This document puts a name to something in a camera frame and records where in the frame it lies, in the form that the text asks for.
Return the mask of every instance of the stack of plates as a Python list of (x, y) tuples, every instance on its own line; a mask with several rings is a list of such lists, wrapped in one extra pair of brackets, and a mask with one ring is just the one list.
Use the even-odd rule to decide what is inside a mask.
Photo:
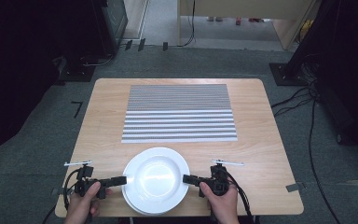
[(166, 147), (153, 147), (135, 156), (124, 170), (127, 184), (122, 192), (128, 205), (136, 212), (155, 216), (173, 209), (183, 200), (189, 175), (185, 159)]

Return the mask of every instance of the table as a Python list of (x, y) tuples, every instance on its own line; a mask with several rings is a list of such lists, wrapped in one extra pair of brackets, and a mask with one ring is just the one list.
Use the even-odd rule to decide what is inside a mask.
[[(122, 143), (131, 87), (134, 85), (223, 85), (227, 87), (237, 141)], [(168, 147), (186, 160), (190, 173), (211, 176), (211, 159), (244, 162), (245, 166), (226, 165), (246, 192), (253, 215), (301, 214), (303, 204), (298, 191), (288, 192), (295, 184), (292, 170), (269, 105), (263, 83), (254, 78), (101, 78), (95, 83), (89, 106), (71, 159), (92, 160), (93, 178), (122, 175), (128, 162), (151, 147)], [(78, 167), (69, 167), (66, 176)], [(139, 217), (126, 203), (121, 187), (111, 188), (112, 197), (101, 200), (102, 217)], [(185, 198), (166, 217), (209, 216), (206, 199), (199, 188), (190, 186)], [(56, 215), (65, 217), (62, 196)], [(242, 201), (239, 215), (245, 215)]]
[[(293, 44), (303, 22), (316, 16), (320, 0), (196, 0), (195, 16), (273, 19), (283, 49)], [(177, 44), (181, 45), (181, 16), (191, 16), (193, 1), (178, 0)]]

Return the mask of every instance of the person's right hand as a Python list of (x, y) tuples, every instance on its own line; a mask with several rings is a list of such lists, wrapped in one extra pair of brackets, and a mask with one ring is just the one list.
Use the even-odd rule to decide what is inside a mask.
[(200, 188), (208, 199), (214, 214), (220, 224), (239, 224), (237, 214), (238, 191), (235, 185), (230, 184), (226, 194), (216, 196), (211, 188), (204, 183), (200, 183)]

